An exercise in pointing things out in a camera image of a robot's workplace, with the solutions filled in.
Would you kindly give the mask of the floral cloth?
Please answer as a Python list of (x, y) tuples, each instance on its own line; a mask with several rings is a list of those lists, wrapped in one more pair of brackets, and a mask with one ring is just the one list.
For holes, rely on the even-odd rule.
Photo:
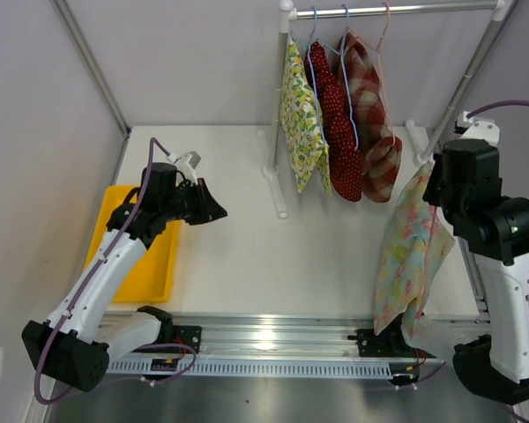
[[(396, 207), (384, 234), (376, 276), (374, 332), (381, 334), (397, 318), (412, 335), (422, 316), (421, 301), (423, 257), (426, 251), (431, 207), (422, 197), (428, 185), (433, 163), (420, 167), (399, 194)], [(455, 245), (450, 232), (440, 223), (434, 278)]]

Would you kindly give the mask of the red plaid skirt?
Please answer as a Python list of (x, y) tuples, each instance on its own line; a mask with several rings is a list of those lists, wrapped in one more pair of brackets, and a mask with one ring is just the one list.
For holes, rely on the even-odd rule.
[[(392, 139), (384, 119), (376, 67), (362, 45), (348, 31), (345, 66), (354, 108), (354, 122), (360, 136), (362, 193), (375, 203), (391, 199), (401, 165), (402, 140)], [(345, 93), (339, 57), (333, 59), (332, 72)]]

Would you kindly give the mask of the pink wire hanger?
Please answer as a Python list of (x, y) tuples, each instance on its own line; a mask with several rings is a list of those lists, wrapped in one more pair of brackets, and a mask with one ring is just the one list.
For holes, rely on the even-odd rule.
[(384, 84), (384, 68), (383, 68), (382, 60), (381, 60), (381, 56), (380, 56), (382, 45), (383, 45), (383, 41), (384, 41), (384, 36), (386, 35), (388, 26), (389, 26), (389, 24), (391, 22), (391, 11), (390, 11), (390, 6), (389, 6), (389, 4), (387, 2), (383, 2), (383, 6), (385, 8), (385, 12), (384, 13), (385, 13), (385, 16), (386, 16), (386, 21), (385, 21), (384, 30), (382, 31), (382, 34), (380, 35), (380, 38), (378, 40), (378, 43), (377, 43), (376, 47), (373, 47), (366, 40), (364, 40), (359, 35), (357, 35), (354, 31), (351, 32), (351, 35), (362, 45), (362, 49), (364, 51), (369, 49), (376, 56), (376, 64), (377, 64), (376, 74), (378, 76), (378, 83), (379, 83), (379, 88), (380, 88), (379, 92), (382, 94), (381, 102), (384, 104), (384, 119), (385, 119), (385, 123), (388, 125), (389, 131), (391, 133), (391, 139), (392, 139), (391, 146), (394, 146), (396, 144), (396, 136), (395, 136), (395, 133), (394, 133), (393, 125), (391, 123), (391, 118), (387, 114), (387, 112), (389, 111), (389, 103), (388, 103), (387, 92), (386, 92), (386, 88), (385, 88), (385, 84)]
[(440, 223), (437, 217), (437, 208), (431, 207), (431, 221), (429, 227), (429, 237), (427, 242), (426, 251), (423, 257), (423, 280), (421, 290), (421, 301), (425, 304), (428, 300), (430, 293), (430, 287), (434, 278), (434, 265), (432, 264), (433, 259), (436, 256), (436, 246), (439, 238)]

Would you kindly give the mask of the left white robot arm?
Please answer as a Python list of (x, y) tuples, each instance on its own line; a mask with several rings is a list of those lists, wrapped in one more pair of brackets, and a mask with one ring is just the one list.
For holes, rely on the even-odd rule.
[(223, 219), (227, 211), (212, 197), (205, 180), (190, 180), (175, 165), (152, 163), (139, 186), (114, 209), (101, 245), (63, 302), (42, 322), (30, 321), (22, 341), (35, 369), (34, 387), (46, 375), (72, 389), (94, 389), (108, 365), (146, 348), (165, 352), (174, 341), (173, 317), (151, 306), (104, 334), (102, 317), (136, 263), (167, 224), (190, 226)]

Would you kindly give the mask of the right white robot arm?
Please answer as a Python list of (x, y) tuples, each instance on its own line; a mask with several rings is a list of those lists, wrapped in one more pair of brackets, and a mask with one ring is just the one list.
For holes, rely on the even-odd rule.
[(454, 345), (454, 371), (474, 395), (515, 405), (529, 400), (529, 199), (502, 186), (498, 149), (456, 139), (436, 154), (423, 199), (473, 254), (490, 317), (489, 334)]

